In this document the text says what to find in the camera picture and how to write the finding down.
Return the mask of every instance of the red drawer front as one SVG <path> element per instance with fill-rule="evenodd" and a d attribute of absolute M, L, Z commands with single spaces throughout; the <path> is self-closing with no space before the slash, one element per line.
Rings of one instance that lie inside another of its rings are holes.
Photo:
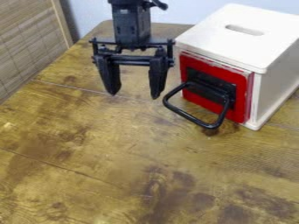
<path fill-rule="evenodd" d="M 204 62 L 203 60 L 195 59 L 192 56 L 185 54 L 180 55 L 180 67 L 181 67 L 181 81 L 185 82 L 188 79 L 187 68 L 192 68 L 196 71 L 200 71 L 226 82 L 236 85 L 236 102 L 234 108 L 228 110 L 227 118 L 236 123 L 244 123 L 250 115 L 250 104 L 251 104 L 251 92 L 252 92 L 252 79 L 254 74 L 248 78 L 242 75 L 242 71 L 234 73 L 232 69 L 227 70 L 223 66 L 215 66 L 211 63 Z M 181 91 L 183 98 L 189 102 L 193 102 L 203 106 L 206 109 L 219 114 L 223 110 L 223 106 L 201 97 L 199 94 L 195 94 L 188 89 Z"/>

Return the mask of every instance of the white wall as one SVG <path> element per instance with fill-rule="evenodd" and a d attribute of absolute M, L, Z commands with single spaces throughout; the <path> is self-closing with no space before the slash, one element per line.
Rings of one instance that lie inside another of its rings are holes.
<path fill-rule="evenodd" d="M 64 10 L 75 36 L 81 38 L 104 20 L 111 19 L 108 0 L 64 0 Z M 299 0 L 161 0 L 168 11 L 153 9 L 153 22 L 196 24 L 224 4 L 236 3 L 299 15 Z"/>

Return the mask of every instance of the black handle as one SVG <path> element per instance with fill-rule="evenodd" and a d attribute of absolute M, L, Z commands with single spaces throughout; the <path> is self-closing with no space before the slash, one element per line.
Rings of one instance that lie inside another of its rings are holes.
<path fill-rule="evenodd" d="M 212 89 L 211 92 L 216 95 L 220 96 L 223 98 L 223 110 L 219 114 L 219 118 L 218 121 L 215 123 L 206 123 L 204 121 L 201 121 L 200 119 L 197 119 L 195 116 L 189 115 L 185 111 L 183 111 L 181 109 L 176 108 L 169 102 L 168 100 L 171 99 L 171 97 L 173 97 L 184 88 L 188 88 L 189 86 L 193 86 L 196 88 L 201 88 L 201 84 L 193 81 L 187 81 L 184 82 L 179 87 L 176 87 L 163 98 L 163 105 L 173 112 L 176 113 L 179 116 L 184 117 L 188 121 L 191 121 L 192 123 L 200 125 L 203 128 L 206 129 L 216 129 L 226 118 L 226 114 L 228 113 L 230 107 L 232 105 L 232 103 L 235 102 L 235 99 L 232 97 L 232 95 L 230 93 L 220 93 L 216 89 Z"/>
<path fill-rule="evenodd" d="M 152 1 L 153 1 L 155 6 L 157 6 L 163 11 L 167 11 L 167 9 L 168 9 L 167 3 L 161 3 L 159 0 L 152 0 Z"/>

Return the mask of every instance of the wooden wall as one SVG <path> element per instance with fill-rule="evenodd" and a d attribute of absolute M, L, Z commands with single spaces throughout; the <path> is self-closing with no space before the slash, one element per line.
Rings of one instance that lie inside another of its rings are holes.
<path fill-rule="evenodd" d="M 0 0 L 0 102 L 71 44 L 60 1 Z"/>

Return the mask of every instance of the red panel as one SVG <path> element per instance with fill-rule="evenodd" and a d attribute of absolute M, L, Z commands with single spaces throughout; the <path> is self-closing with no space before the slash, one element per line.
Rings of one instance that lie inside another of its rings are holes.
<path fill-rule="evenodd" d="M 223 79 L 224 81 L 236 85 L 236 102 L 235 107 L 227 113 L 227 118 L 236 123 L 243 123 L 248 119 L 248 111 L 247 111 L 247 89 L 248 89 L 248 81 L 247 77 L 239 73 L 234 73 L 230 70 L 214 66 L 203 61 L 195 59 L 192 56 L 181 55 L 180 56 L 181 63 L 181 81 L 187 81 L 187 67 L 210 74 L 211 76 Z M 223 106 L 216 102 L 210 101 L 203 98 L 197 94 L 192 93 L 187 89 L 181 91 L 183 97 L 189 101 L 199 105 L 201 105 L 206 109 L 212 111 L 214 113 L 220 113 L 223 110 Z"/>

